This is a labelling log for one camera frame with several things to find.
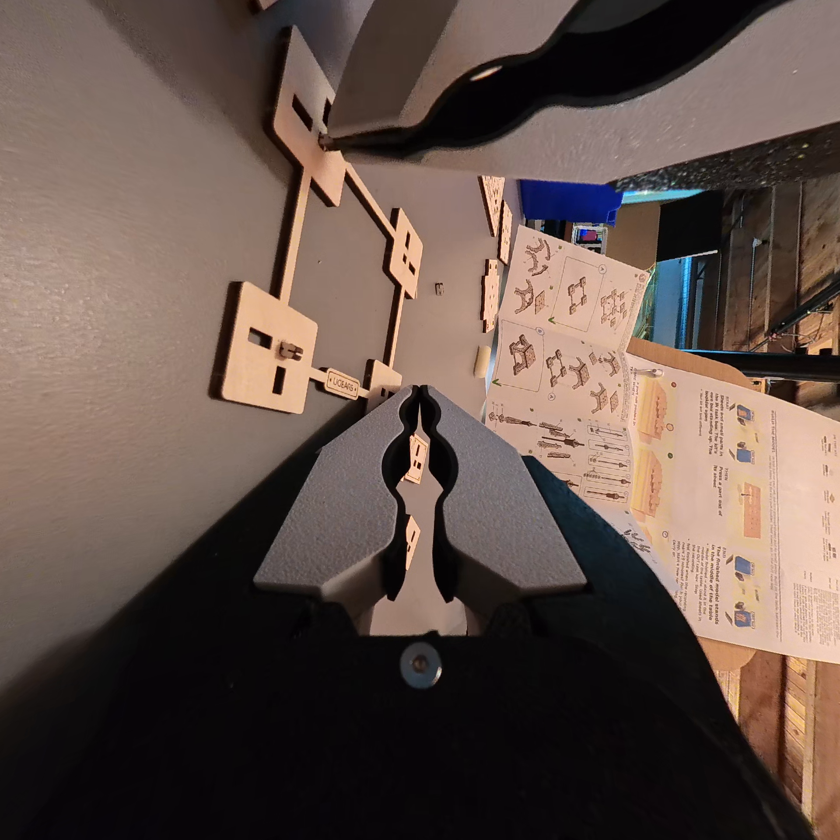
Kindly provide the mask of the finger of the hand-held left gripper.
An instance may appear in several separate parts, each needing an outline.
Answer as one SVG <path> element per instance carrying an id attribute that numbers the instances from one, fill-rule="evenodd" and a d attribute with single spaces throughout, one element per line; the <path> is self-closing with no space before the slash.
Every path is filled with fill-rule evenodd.
<path id="1" fill-rule="evenodd" d="M 592 112 L 592 135 L 333 140 L 349 160 L 609 183 L 838 124 L 838 2 L 574 2 L 535 55 L 488 69 L 485 102 L 535 83 L 510 116 Z"/>
<path id="2" fill-rule="evenodd" d="M 592 112 L 545 106 L 513 116 L 536 90 L 479 101 L 489 77 L 537 54 L 574 2 L 374 2 L 332 102 L 329 140 L 546 139 L 592 135 Z"/>

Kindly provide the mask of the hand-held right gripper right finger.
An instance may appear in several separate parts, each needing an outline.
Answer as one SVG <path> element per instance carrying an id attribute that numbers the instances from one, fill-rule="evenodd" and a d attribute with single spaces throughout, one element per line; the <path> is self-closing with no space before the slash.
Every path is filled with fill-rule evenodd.
<path id="1" fill-rule="evenodd" d="M 440 485 L 433 568 L 441 595 L 480 635 L 499 606 L 587 581 L 519 452 L 431 385 L 420 387 L 427 467 Z"/>

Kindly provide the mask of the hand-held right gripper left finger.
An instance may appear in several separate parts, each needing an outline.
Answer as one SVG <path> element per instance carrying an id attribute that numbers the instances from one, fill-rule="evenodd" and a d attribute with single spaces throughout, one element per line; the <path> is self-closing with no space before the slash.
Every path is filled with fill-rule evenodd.
<path id="1" fill-rule="evenodd" d="M 254 578 L 269 595 L 340 606 L 371 632 L 375 606 L 406 576 L 408 467 L 418 389 L 409 385 L 320 448 Z"/>

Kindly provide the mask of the wooden square base frame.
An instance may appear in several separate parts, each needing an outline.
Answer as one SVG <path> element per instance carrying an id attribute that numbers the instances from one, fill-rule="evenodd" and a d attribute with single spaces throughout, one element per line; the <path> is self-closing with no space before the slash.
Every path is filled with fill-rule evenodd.
<path id="1" fill-rule="evenodd" d="M 396 345 L 406 300 L 417 297 L 424 244 L 406 211 L 386 213 L 358 171 L 338 151 L 326 152 L 326 133 L 335 93 L 296 26 L 281 33 L 280 76 L 269 133 L 293 167 L 288 231 L 280 239 L 280 277 L 275 291 L 237 284 L 232 328 L 218 387 L 221 399 L 287 414 L 302 414 L 311 383 L 345 400 L 366 402 L 366 412 L 403 388 L 396 372 Z M 348 186 L 385 237 L 384 273 L 395 287 L 384 360 L 369 360 L 364 380 L 332 366 L 318 368 L 313 355 L 317 323 L 290 305 L 301 234 L 311 193 L 338 207 Z M 304 349 L 302 360 L 278 358 L 278 343 Z"/>

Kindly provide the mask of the grey desk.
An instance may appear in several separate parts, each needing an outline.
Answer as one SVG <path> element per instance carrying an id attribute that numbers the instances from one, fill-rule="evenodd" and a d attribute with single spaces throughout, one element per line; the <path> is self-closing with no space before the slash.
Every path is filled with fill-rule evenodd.
<path id="1" fill-rule="evenodd" d="M 281 31 L 336 86 L 370 2 L 2 2 L 2 692 L 38 691 L 362 405 L 222 402 L 230 284 L 269 290 L 293 168 Z"/>

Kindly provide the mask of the black panel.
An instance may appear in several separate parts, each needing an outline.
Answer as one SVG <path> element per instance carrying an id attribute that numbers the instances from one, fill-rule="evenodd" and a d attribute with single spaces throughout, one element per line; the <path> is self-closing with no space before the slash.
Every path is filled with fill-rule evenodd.
<path id="1" fill-rule="evenodd" d="M 716 253 L 721 244 L 722 213 L 722 191 L 662 203 L 656 261 Z"/>

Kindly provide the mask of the blue plastic bin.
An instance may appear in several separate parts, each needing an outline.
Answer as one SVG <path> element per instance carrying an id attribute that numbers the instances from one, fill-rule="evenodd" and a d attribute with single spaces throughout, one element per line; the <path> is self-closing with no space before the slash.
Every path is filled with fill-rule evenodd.
<path id="1" fill-rule="evenodd" d="M 521 207 L 528 219 L 611 225 L 624 194 L 610 185 L 520 180 Z"/>

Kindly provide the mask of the white assembly instruction booklet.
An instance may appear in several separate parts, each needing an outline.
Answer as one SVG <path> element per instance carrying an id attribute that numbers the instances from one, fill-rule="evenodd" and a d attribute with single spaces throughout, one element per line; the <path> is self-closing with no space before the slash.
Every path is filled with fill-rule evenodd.
<path id="1" fill-rule="evenodd" d="M 485 423 L 598 512 L 678 586 L 631 511 L 627 361 L 648 283 L 642 269 L 520 226 L 497 321 Z"/>

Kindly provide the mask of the cross-shaped wooden plate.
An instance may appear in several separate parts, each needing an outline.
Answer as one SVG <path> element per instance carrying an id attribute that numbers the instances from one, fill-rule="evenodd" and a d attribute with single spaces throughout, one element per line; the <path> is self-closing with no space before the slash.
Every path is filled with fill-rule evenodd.
<path id="1" fill-rule="evenodd" d="M 499 309 L 500 271 L 498 259 L 487 259 L 481 278 L 480 317 L 483 333 L 491 333 L 497 323 Z"/>

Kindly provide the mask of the yellow printed instruction sheet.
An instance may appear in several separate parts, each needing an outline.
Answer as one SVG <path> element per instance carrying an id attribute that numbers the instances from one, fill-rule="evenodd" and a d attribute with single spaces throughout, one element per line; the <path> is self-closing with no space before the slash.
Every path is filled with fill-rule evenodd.
<path id="1" fill-rule="evenodd" d="M 839 661 L 839 426 L 630 358 L 631 511 L 696 635 Z"/>

